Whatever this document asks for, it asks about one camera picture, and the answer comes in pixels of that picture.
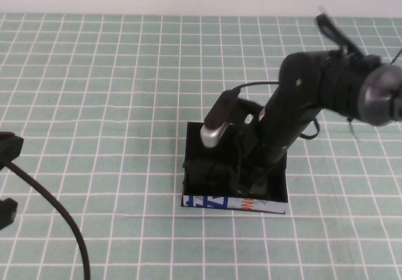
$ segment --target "green grid mat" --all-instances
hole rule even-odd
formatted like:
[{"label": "green grid mat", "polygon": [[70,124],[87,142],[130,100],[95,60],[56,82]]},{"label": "green grid mat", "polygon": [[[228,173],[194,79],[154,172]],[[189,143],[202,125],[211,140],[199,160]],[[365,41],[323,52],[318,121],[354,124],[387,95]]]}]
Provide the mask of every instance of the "green grid mat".
[{"label": "green grid mat", "polygon": [[[402,46],[402,19],[336,22],[385,61]],[[321,113],[319,137],[290,148],[285,216],[180,206],[186,122],[224,89],[277,79],[285,55],[333,47],[313,18],[0,14],[0,129],[80,225],[93,279],[401,279],[400,124],[357,122],[355,141]],[[19,202],[0,279],[81,279],[62,218],[0,177]]]}]

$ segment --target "printed label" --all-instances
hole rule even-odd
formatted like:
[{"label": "printed label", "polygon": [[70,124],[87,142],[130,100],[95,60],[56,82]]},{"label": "printed label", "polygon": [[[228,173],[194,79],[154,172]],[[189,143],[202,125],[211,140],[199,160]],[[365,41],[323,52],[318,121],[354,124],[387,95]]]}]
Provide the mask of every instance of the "printed label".
[{"label": "printed label", "polygon": [[263,211],[284,214],[288,208],[287,203],[269,202],[267,200],[255,200],[252,198],[234,197],[208,197],[183,195],[184,207],[216,208],[216,209],[240,209],[248,211]]}]

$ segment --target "black box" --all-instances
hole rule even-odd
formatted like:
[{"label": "black box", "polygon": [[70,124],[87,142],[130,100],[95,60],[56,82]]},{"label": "black box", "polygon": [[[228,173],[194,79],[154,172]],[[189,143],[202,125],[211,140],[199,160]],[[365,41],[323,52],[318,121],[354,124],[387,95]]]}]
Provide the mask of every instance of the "black box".
[{"label": "black box", "polygon": [[[200,137],[201,122],[187,123],[185,161],[204,159],[218,161],[236,167],[238,150],[233,143],[236,129],[229,126],[219,144],[209,149],[204,147]],[[258,199],[240,197],[232,192],[229,182],[222,181],[212,189],[199,181],[194,183],[185,167],[182,207],[214,208],[221,210],[240,210],[285,214],[288,209],[286,187],[286,155],[266,176],[266,194]]]}]

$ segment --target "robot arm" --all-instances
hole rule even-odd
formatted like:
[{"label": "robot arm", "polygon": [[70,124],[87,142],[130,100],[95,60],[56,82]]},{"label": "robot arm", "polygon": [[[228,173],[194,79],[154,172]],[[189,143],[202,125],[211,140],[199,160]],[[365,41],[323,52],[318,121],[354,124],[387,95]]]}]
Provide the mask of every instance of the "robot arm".
[{"label": "robot arm", "polygon": [[[316,21],[339,50],[288,55],[278,88],[264,107],[238,99],[240,86],[223,92],[205,118],[200,135],[206,148],[219,144],[229,124],[237,127],[243,161],[260,170],[251,177],[250,169],[239,175],[248,188],[261,170],[268,172],[286,154],[322,109],[373,126],[402,120],[402,69],[364,56],[326,15]],[[249,114],[254,118],[245,124]]]}]

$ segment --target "black cable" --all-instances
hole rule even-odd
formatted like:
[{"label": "black cable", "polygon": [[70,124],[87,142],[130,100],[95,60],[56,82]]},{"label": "black cable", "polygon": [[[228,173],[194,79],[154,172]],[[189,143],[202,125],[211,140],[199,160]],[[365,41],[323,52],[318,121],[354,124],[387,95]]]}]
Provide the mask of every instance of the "black cable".
[{"label": "black cable", "polygon": [[398,59],[398,57],[402,54],[402,48],[399,50],[399,52],[397,52],[396,56],[394,57],[394,59],[392,59],[391,61],[391,65]]},{"label": "black cable", "polygon": [[255,81],[255,82],[249,82],[249,83],[244,83],[240,84],[237,87],[234,87],[233,89],[242,89],[243,87],[250,87],[252,85],[263,85],[263,84],[279,84],[279,81]]},{"label": "black cable", "polygon": [[[279,84],[279,81],[256,81],[256,82],[250,82],[250,83],[244,83],[244,84],[240,84],[237,87],[234,87],[234,90],[241,90],[243,87],[249,87],[252,85],[263,85],[263,84]],[[300,137],[306,140],[312,140],[315,139],[318,134],[320,133],[320,123],[318,123],[317,118],[314,118],[313,120],[315,128],[317,130],[317,132],[315,134],[313,134],[312,136],[307,136],[306,134],[301,134]]]},{"label": "black cable", "polygon": [[82,257],[82,265],[84,266],[84,280],[90,280],[90,264],[89,264],[89,256],[88,250],[85,245],[84,238],[82,237],[81,231],[78,228],[78,225],[75,223],[74,219],[67,212],[67,210],[63,207],[63,205],[52,195],[48,190],[46,190],[43,186],[41,186],[36,180],[34,180],[29,174],[19,168],[10,160],[0,156],[0,163],[5,165],[8,169],[18,175],[21,179],[23,179],[27,184],[32,186],[38,193],[40,193],[46,200],[51,203],[53,207],[60,213],[60,215],[65,219],[70,228],[72,229],[75,238],[77,239],[78,247],[81,251]]},{"label": "black cable", "polygon": [[320,123],[318,123],[317,118],[314,118],[313,122],[314,122],[315,129],[317,130],[317,132],[311,136],[307,136],[306,134],[301,134],[300,135],[301,138],[306,139],[306,140],[312,140],[318,136],[318,134],[320,133]]}]

